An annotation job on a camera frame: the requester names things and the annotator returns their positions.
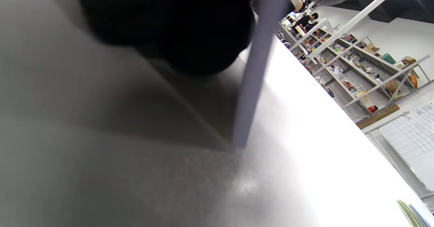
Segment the black shirt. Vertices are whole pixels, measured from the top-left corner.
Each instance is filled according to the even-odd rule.
[[[310,15],[303,16],[299,21],[297,21],[295,26],[299,26],[301,24],[303,27],[306,27],[307,23],[309,23],[309,20]]]

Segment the white pole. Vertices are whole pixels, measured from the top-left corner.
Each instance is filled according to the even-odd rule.
[[[357,23],[366,17],[370,12],[372,12],[376,7],[380,6],[381,3],[383,3],[385,0],[374,0],[371,4],[369,4],[365,9],[360,11],[358,15],[352,18],[344,27],[342,27],[336,34],[334,34],[332,37],[330,37],[326,42],[324,42],[321,46],[319,46],[315,51],[313,51],[309,58],[312,59],[313,57],[320,54],[324,49],[326,49],[328,46],[332,45],[332,43],[342,36],[342,34],[346,33],[347,31],[350,31],[351,28],[353,28]]]

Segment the table surface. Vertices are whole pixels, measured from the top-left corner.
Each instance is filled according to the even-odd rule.
[[[429,216],[277,39],[234,152],[200,96],[191,105],[150,60],[98,43],[71,1],[0,5],[2,226],[407,227],[397,199]],[[186,90],[234,94],[246,53]]]

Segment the orange object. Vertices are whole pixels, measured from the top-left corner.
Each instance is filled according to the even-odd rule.
[[[413,84],[414,88],[417,89],[417,78],[416,78],[416,76],[408,76],[408,78],[410,79],[410,81]]]

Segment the person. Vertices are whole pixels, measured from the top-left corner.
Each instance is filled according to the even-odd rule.
[[[294,25],[293,30],[297,33],[296,27],[299,26],[304,33],[306,33],[306,29],[305,27],[307,26],[307,24],[309,23],[309,20],[316,20],[318,19],[318,13],[313,13],[312,15],[306,15],[303,16],[299,21],[297,21],[297,23]]]

